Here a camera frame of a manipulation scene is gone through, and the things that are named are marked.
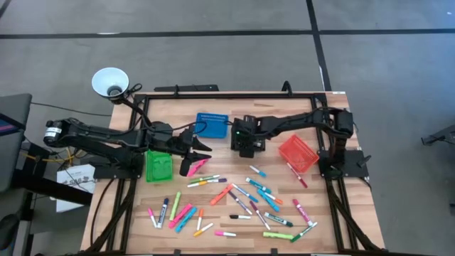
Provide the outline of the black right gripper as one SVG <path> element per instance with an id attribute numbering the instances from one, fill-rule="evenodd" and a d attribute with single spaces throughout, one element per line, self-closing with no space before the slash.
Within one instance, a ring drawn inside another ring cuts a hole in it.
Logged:
<path id="1" fill-rule="evenodd" d="M 255 135 L 257 124 L 257 119 L 250 115 L 234 118 L 232 122 L 230 148 L 242 158 L 253 158 L 256 152 L 265 151 L 265 140 Z"/>

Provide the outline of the thin light green marker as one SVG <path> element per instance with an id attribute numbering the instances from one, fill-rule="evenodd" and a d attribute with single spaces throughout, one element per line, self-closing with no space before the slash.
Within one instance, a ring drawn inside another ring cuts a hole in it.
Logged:
<path id="1" fill-rule="evenodd" d="M 191 179 L 190 183 L 198 183 L 200 181 L 207 181 L 207 180 L 211 180 L 211 179 L 219 178 L 219 177 L 220 177 L 220 175 L 212 175 L 212 176 L 205 176 L 205 177 L 201 177 L 201 178 L 195 178 L 195 179 Z"/>

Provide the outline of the blue plastic basket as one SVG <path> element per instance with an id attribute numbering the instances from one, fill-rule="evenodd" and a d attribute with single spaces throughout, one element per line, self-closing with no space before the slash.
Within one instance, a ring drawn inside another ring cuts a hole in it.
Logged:
<path id="1" fill-rule="evenodd" d="M 195 134 L 199 137 L 224 139 L 228 132 L 227 121 L 228 116 L 225 114 L 199 112 L 196 115 Z"/>

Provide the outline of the green plastic basket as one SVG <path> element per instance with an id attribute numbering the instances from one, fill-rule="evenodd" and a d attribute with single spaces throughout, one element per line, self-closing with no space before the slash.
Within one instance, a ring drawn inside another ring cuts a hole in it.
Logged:
<path id="1" fill-rule="evenodd" d="M 173 179 L 173 159 L 170 154 L 148 150 L 146 153 L 146 182 L 160 183 Z"/>

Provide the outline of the orange highlighter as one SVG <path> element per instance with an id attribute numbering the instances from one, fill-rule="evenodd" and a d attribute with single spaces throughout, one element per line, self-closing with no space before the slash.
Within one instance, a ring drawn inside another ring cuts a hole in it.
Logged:
<path id="1" fill-rule="evenodd" d="M 226 188 L 224 188 L 218 195 L 216 195 L 211 201 L 210 205 L 214 206 L 218 201 L 220 201 L 227 193 L 229 193 L 233 188 L 233 184 L 230 183 Z"/>

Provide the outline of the orange plastic basket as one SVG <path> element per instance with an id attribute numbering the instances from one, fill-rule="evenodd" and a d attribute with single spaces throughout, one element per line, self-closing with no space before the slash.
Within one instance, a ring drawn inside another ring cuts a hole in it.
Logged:
<path id="1" fill-rule="evenodd" d="M 295 134 L 287 139 L 278 151 L 298 173 L 307 172 L 319 160 L 318 154 Z"/>

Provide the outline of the teal whiteboard marker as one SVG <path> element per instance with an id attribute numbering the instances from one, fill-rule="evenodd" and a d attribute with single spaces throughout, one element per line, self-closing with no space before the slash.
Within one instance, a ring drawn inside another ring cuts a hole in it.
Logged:
<path id="1" fill-rule="evenodd" d="M 271 193 L 271 190 L 269 188 L 267 188 L 266 186 L 263 186 L 261 183 L 247 177 L 245 179 L 246 182 L 248 182 L 249 184 L 255 186 L 256 188 L 258 188 L 259 190 L 262 190 L 264 191 L 265 193 Z"/>

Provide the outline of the light green highlighter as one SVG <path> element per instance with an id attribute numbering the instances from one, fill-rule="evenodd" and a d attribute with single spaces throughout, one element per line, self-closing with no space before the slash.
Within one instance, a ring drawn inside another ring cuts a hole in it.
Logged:
<path id="1" fill-rule="evenodd" d="M 293 235 L 289 234 L 283 234 L 283 233 L 271 233 L 271 232 L 263 232 L 262 236 L 264 238 L 278 238 L 278 239 L 284 239 L 284 240 L 292 240 Z"/>
<path id="2" fill-rule="evenodd" d="M 179 201 L 180 201 L 180 197 L 181 197 L 181 192 L 178 191 L 176 193 L 176 196 L 174 198 L 174 201 L 173 201 L 173 205 L 172 205 L 172 209 L 171 209 L 171 214 L 169 216 L 169 220 L 170 221 L 173 221 L 174 218 L 176 217 L 176 211 L 178 209 L 178 204 L 179 204 Z"/>

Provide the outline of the thin blue marker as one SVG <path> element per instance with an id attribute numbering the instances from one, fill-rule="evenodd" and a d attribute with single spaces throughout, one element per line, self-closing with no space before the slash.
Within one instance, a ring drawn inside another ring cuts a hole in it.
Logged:
<path id="1" fill-rule="evenodd" d="M 259 203 L 259 201 L 254 197 L 252 196 L 250 193 L 246 192 L 246 190 L 242 189 L 241 187 L 239 187 L 237 184 L 233 183 L 232 184 L 234 186 L 234 188 L 236 188 L 241 194 L 243 194 L 244 196 L 248 197 L 251 201 L 255 202 L 255 203 Z"/>

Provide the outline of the thin purple marker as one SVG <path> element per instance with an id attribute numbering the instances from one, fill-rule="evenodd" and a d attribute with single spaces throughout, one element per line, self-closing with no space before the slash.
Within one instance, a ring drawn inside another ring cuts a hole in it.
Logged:
<path id="1" fill-rule="evenodd" d="M 252 211 L 231 191 L 228 191 L 228 194 L 232 197 L 232 199 L 249 215 L 252 215 Z"/>

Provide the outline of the thin red marker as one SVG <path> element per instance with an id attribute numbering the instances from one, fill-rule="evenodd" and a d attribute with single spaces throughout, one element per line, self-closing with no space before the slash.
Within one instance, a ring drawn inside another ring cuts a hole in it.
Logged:
<path id="1" fill-rule="evenodd" d="M 287 166 L 290 168 L 290 170 L 292 171 L 292 173 L 296 176 L 296 178 L 298 179 L 299 183 L 304 187 L 304 188 L 308 188 L 308 185 L 306 184 L 306 182 L 303 180 L 303 178 L 299 175 L 299 173 L 293 168 L 293 166 L 287 162 Z"/>

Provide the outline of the thin maroon marker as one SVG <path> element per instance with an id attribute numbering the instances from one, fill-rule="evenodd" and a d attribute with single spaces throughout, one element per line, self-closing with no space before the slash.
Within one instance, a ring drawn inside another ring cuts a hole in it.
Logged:
<path id="1" fill-rule="evenodd" d="M 262 216 L 261 212 L 259 211 L 259 208 L 256 206 L 256 204 L 250 200 L 250 205 L 252 206 L 253 210 L 255 211 L 255 213 L 258 215 L 259 219 L 261 220 L 262 224 L 265 226 L 265 228 L 267 230 L 271 230 L 269 224 L 267 223 L 267 221 L 264 219 L 264 217 Z"/>

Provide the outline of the green whiteboard marker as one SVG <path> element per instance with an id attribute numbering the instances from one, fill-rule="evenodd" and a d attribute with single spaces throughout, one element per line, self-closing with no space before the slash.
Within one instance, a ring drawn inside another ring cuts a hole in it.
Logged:
<path id="1" fill-rule="evenodd" d="M 280 218 L 280 217 L 278 217 L 276 215 L 273 215 L 271 213 L 265 212 L 264 216 L 266 218 L 269 218 L 270 220 L 273 220 L 273 221 L 275 221 L 277 223 L 280 223 L 281 225 L 285 225 L 285 226 L 290 227 L 290 228 L 294 226 L 294 224 L 292 222 L 290 222 L 288 220 L 285 220 L 283 218 Z"/>

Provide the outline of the pink whiteboard marker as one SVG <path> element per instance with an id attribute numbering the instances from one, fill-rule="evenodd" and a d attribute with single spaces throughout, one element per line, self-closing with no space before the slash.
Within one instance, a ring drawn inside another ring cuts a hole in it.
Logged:
<path id="1" fill-rule="evenodd" d="M 312 226 L 314 223 L 312 222 L 312 220 L 310 219 L 310 217 L 308 216 L 300 202 L 297 199 L 293 199 L 292 203 L 294 204 L 298 212 L 301 214 L 302 218 L 306 221 L 308 226 Z"/>

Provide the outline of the thin dark green marker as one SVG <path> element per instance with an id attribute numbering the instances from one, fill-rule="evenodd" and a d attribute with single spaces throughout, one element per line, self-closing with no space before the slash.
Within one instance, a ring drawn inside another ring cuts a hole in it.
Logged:
<path id="1" fill-rule="evenodd" d="M 296 242 L 297 240 L 299 240 L 301 237 L 303 237 L 305 234 L 307 234 L 310 230 L 312 230 L 314 227 L 317 226 L 317 222 L 314 222 L 312 223 L 311 225 L 309 225 L 305 230 L 301 231 L 300 233 L 298 233 L 296 236 L 294 236 L 290 242 L 293 243 L 293 242 Z"/>

